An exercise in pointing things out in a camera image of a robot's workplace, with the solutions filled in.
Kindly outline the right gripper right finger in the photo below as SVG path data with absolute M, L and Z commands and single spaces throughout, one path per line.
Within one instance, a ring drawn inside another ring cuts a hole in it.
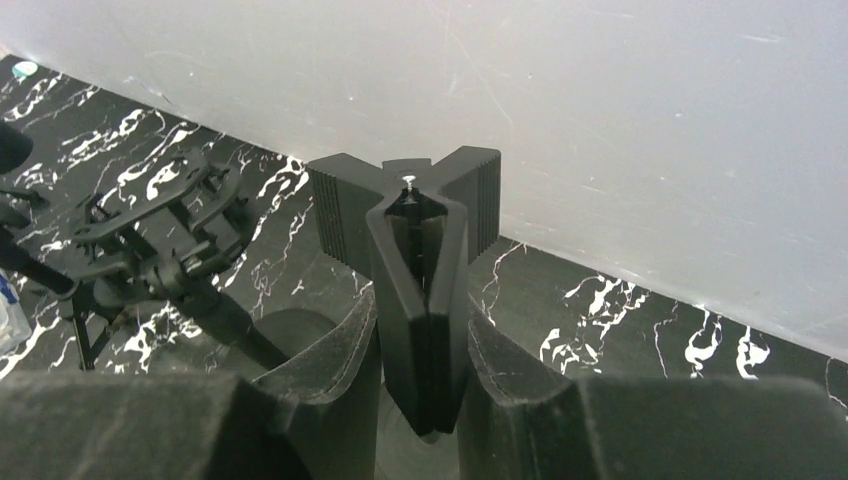
M 843 479 L 847 424 L 819 385 L 567 378 L 469 309 L 465 479 Z

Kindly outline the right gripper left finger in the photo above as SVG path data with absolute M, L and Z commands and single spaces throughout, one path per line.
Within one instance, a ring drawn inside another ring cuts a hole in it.
M 229 373 L 22 372 L 1 383 L 5 479 L 371 479 L 375 296 L 249 382 Z

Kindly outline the black round-base shock-mount stand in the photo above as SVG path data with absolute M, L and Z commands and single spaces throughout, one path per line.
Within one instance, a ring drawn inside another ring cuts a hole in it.
M 272 370 L 335 328 L 306 309 L 272 312 L 259 321 L 212 285 L 252 241 L 258 225 L 239 172 L 200 150 L 177 154 L 175 179 L 164 192 L 121 213 L 105 209 L 103 194 L 77 207 L 71 242 L 85 265 L 62 295 L 62 316 L 74 327 L 80 368 L 91 371 L 130 306 L 167 302 L 222 345 Z

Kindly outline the black round-base clip stand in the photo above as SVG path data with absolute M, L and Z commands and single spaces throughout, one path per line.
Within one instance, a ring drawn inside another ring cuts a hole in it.
M 470 372 L 470 265 L 500 235 L 502 154 L 462 146 L 439 161 L 310 161 L 323 252 L 372 284 L 382 385 L 380 479 L 455 479 Z

